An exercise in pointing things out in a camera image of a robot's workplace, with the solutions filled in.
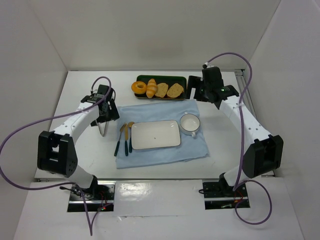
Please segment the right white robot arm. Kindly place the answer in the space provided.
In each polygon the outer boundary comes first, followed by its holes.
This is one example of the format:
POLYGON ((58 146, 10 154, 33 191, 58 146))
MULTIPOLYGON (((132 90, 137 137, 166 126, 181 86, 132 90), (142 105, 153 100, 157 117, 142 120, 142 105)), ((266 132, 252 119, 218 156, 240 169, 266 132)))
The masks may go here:
POLYGON ((187 98, 209 102, 222 111, 241 134, 242 163, 222 173, 212 192, 219 197, 231 197, 238 184, 281 166, 284 141, 272 135, 248 110, 240 94, 232 85, 225 85, 221 71, 216 66, 202 69, 202 77, 189 76, 187 98))

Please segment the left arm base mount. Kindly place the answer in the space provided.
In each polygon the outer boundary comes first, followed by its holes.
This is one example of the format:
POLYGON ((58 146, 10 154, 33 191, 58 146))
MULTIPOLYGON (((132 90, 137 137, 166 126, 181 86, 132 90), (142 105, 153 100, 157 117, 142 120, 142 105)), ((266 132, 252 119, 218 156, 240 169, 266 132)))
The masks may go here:
MULTIPOLYGON (((102 212, 113 212, 116 183, 112 181, 98 181, 98 184, 99 190, 94 195, 84 193, 88 212, 93 213, 100 208, 102 212)), ((85 206, 81 197, 81 193, 75 186, 60 186, 59 189, 69 193, 67 206, 68 213, 85 212, 85 206)))

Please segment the striped bread roll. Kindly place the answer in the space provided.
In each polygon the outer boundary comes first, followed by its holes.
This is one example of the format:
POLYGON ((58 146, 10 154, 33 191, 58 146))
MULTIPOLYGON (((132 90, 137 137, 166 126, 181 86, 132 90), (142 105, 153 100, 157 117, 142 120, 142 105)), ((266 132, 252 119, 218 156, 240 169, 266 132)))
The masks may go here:
POLYGON ((158 90, 158 86, 157 86, 157 83, 155 81, 155 79, 150 79, 147 83, 147 86, 146 86, 146 96, 147 98, 151 99, 157 92, 158 90))

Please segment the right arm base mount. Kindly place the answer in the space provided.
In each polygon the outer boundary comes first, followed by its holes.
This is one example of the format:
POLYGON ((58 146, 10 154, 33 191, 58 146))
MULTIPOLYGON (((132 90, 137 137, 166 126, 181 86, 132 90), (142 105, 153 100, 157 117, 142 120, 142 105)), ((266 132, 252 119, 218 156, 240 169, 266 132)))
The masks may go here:
POLYGON ((237 204, 238 208, 250 208, 245 184, 242 184, 236 191, 232 191, 232 188, 222 190, 217 181, 203 181, 198 193, 204 197, 206 210, 234 209, 237 204))

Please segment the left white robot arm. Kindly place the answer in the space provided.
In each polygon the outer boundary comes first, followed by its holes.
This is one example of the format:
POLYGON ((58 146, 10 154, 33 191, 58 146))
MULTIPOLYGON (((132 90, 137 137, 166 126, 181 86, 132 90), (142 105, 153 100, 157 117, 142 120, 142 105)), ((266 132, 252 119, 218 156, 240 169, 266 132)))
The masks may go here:
POLYGON ((81 190, 94 196, 101 192, 98 179, 78 164, 76 142, 89 127, 119 119, 115 104, 115 90, 107 85, 99 85, 97 92, 85 96, 71 115, 53 131, 43 131, 38 137, 37 168, 57 174, 78 185, 81 190))

